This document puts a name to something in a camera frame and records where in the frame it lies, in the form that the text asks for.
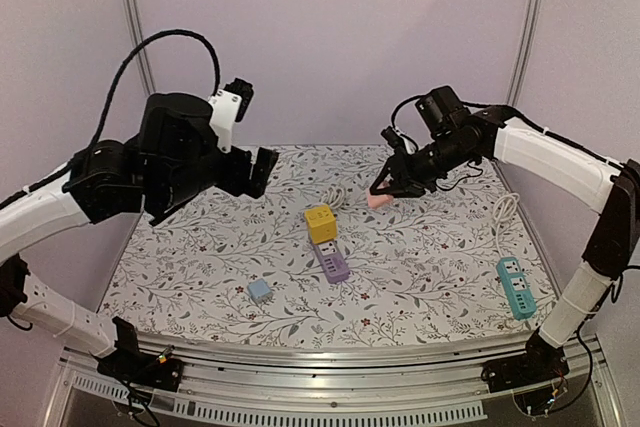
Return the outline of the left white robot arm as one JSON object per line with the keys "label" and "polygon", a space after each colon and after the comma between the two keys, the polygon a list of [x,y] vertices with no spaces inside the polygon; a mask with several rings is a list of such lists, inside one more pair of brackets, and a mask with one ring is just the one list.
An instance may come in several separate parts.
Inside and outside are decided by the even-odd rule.
{"label": "left white robot arm", "polygon": [[249,152],[232,143],[253,86],[235,79],[213,82],[207,98],[154,93],[139,131],[129,140],[95,133],[89,144],[45,178],[1,204],[1,314],[22,329],[49,331],[75,349],[108,358],[128,381],[148,373],[137,332],[120,318],[106,318],[50,289],[33,274],[22,252],[61,232],[96,225],[125,213],[144,213],[159,225],[204,191],[261,197],[278,155]]}

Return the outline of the pink plug adapter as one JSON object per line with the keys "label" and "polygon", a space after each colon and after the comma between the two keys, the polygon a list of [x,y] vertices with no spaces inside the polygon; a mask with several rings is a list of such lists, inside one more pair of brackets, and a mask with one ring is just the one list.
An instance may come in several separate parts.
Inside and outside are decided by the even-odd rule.
{"label": "pink plug adapter", "polygon": [[371,209],[378,209],[386,204],[391,203],[394,198],[388,194],[374,195],[372,193],[367,194],[367,204]]}

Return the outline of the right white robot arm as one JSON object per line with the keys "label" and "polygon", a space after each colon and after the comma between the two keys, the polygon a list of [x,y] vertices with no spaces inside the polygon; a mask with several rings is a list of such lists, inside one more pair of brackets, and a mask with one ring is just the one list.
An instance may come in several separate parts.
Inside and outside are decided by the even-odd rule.
{"label": "right white robot arm", "polygon": [[460,165],[483,159],[524,169],[598,214],[581,262],[552,312],[527,343],[517,374],[537,383],[557,352],[598,310],[611,285],[633,268],[639,241],[639,164],[619,162],[543,128],[509,105],[464,102],[449,86],[410,98],[432,141],[414,151],[394,126],[381,133],[392,148],[370,192],[418,198]]}

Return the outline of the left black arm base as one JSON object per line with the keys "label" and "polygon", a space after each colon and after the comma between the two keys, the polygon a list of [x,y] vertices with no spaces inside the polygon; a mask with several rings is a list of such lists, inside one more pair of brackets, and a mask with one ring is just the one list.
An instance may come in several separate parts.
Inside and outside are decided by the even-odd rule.
{"label": "left black arm base", "polygon": [[177,392],[184,362],[174,356],[175,346],[167,345],[160,353],[142,352],[136,328],[120,317],[112,322],[116,327],[115,350],[95,358],[98,372],[126,384]]}

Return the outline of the purple power strip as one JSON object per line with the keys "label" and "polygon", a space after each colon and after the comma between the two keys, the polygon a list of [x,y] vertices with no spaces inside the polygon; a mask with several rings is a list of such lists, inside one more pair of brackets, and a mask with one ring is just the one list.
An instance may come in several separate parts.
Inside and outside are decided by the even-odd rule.
{"label": "purple power strip", "polygon": [[336,240],[313,244],[314,253],[330,284],[338,284],[349,278],[350,270],[338,248]]}

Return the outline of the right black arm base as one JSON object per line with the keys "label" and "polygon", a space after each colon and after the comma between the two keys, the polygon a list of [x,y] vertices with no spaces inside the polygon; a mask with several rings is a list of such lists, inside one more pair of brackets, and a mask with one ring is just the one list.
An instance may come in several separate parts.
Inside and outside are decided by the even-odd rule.
{"label": "right black arm base", "polygon": [[562,347],[552,347],[536,330],[523,353],[489,360],[482,365],[481,380],[491,393],[555,380],[569,373]]}

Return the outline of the yellow cube socket adapter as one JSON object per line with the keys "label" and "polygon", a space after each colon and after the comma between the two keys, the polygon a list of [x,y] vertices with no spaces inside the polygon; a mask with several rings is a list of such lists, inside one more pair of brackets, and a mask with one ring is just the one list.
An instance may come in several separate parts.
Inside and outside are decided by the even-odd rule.
{"label": "yellow cube socket adapter", "polygon": [[313,244],[322,244],[337,237],[336,217],[327,204],[307,209],[304,212],[304,219]]}

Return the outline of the teal power strip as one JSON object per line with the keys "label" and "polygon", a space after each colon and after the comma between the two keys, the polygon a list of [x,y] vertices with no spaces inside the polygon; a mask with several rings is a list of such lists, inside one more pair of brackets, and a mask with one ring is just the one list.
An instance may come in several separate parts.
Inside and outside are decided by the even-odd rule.
{"label": "teal power strip", "polygon": [[515,257],[501,258],[496,271],[513,317],[516,320],[531,318],[535,314],[537,306],[524,270],[518,260]]}

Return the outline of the blue plug adapter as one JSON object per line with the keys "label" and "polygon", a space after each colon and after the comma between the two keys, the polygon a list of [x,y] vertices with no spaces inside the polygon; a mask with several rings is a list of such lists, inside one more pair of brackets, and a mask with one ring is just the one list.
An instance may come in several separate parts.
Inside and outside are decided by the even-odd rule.
{"label": "blue plug adapter", "polygon": [[250,298],[256,304],[268,302],[273,297],[273,291],[269,287],[268,283],[262,278],[250,282],[247,286],[247,290]]}

